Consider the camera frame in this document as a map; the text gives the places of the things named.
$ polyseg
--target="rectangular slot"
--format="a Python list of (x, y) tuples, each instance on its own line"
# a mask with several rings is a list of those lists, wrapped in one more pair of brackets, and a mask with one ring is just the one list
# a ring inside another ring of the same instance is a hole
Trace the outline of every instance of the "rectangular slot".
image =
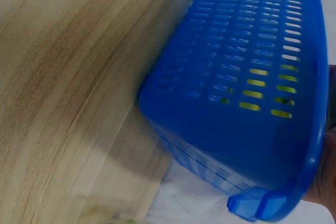
[(289, 92), (289, 93), (296, 93), (296, 89), (288, 86), (277, 85), (277, 90)]
[(253, 111), (259, 111), (260, 107), (256, 104), (248, 103), (248, 102), (240, 102), (239, 107), (247, 109), (247, 110), (253, 110)]
[(271, 110), (271, 114), (279, 116), (281, 118), (292, 118), (293, 117), (293, 115), (291, 113), (288, 113), (288, 112), (282, 111), (282, 110)]
[(266, 83), (264, 81), (259, 81), (259, 80), (253, 80), (253, 79), (247, 79), (247, 83), (259, 87), (265, 87)]
[(261, 76), (267, 76), (268, 75), (268, 72), (266, 70), (254, 69), (254, 68), (250, 69), (250, 73), (259, 74)]
[(250, 91), (250, 90), (244, 90), (243, 95), (246, 95), (248, 97), (254, 97), (254, 98), (263, 98), (262, 93), (256, 92), (256, 91)]

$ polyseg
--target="plastic basket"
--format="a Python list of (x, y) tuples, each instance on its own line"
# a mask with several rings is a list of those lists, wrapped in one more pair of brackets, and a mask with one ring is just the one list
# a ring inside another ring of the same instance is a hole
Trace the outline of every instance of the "plastic basket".
[(328, 97), (320, 0), (194, 0), (140, 92), (174, 158), (278, 221), (317, 169)]

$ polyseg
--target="wood grain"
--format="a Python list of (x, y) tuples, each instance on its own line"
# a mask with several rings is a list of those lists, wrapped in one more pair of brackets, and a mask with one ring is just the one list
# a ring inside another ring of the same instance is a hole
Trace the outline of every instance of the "wood grain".
[(191, 0), (0, 0), (0, 223), (143, 218), (169, 157), (134, 106)]

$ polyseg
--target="white surface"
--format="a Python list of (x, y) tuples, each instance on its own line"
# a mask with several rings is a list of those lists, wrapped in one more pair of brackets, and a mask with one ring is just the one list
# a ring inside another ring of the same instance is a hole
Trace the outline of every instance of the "white surface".
[[(336, 65), (336, 0), (322, 0), (329, 64)], [(227, 196), (177, 163), (162, 181), (147, 220), (153, 224), (246, 224), (230, 214)], [(334, 224), (324, 207), (300, 202), (281, 224)]]
[[(152, 224), (250, 223), (227, 211), (227, 199), (221, 191), (174, 162), (156, 194), (147, 220)], [(278, 223), (334, 224), (334, 221), (323, 206), (302, 201)]]

